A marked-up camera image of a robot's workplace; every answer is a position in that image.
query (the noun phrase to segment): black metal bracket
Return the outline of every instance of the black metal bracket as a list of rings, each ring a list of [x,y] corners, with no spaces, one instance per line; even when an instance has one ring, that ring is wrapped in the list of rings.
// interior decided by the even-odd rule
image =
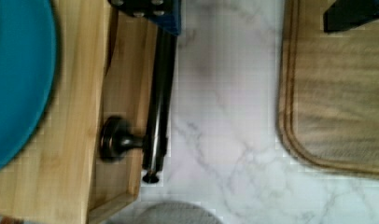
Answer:
[[[173,11],[173,0],[108,0],[110,4],[132,17],[156,17]]]

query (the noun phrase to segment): wooden board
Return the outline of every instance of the wooden board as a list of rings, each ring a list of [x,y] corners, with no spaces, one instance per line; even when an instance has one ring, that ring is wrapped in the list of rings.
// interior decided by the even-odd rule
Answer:
[[[379,178],[379,21],[326,35],[333,2],[286,2],[280,133],[308,164]]]
[[[48,111],[30,143],[0,172],[0,215],[86,223],[100,128],[111,7],[52,1],[60,61]]]
[[[142,151],[105,164],[98,137],[111,115],[145,133],[157,27],[107,1],[52,2],[61,39],[54,92],[30,143],[0,172],[0,215],[99,223],[138,195]]]
[[[131,122],[133,133],[144,135],[157,26],[146,19],[120,13],[117,31],[111,65],[105,77],[103,117],[107,120],[120,115]],[[142,156],[141,149],[134,150],[124,160],[108,164],[97,155],[90,200],[92,222],[97,223],[134,201],[140,188]],[[113,200],[119,203],[114,203],[114,207],[105,205]]]

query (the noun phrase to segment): white marble surface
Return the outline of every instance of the white marble surface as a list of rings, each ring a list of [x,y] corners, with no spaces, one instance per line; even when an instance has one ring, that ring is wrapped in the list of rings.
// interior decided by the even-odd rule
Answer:
[[[276,129],[283,0],[187,0],[162,181],[108,223],[162,201],[226,224],[379,224],[379,181],[300,165]]]

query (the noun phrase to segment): wooden tray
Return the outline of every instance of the wooden tray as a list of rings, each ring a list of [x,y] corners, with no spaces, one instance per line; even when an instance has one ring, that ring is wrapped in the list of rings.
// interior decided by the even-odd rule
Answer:
[[[286,2],[280,133],[308,164],[379,178],[379,21],[326,35],[333,2]]]

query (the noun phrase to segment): blue object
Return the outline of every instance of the blue object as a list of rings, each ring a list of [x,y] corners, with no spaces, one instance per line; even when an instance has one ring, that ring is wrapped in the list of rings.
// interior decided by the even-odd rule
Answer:
[[[179,36],[181,34],[181,0],[173,1],[172,14],[149,17],[149,19],[171,35]]]
[[[0,169],[24,147],[43,116],[56,45],[49,0],[0,0]]]

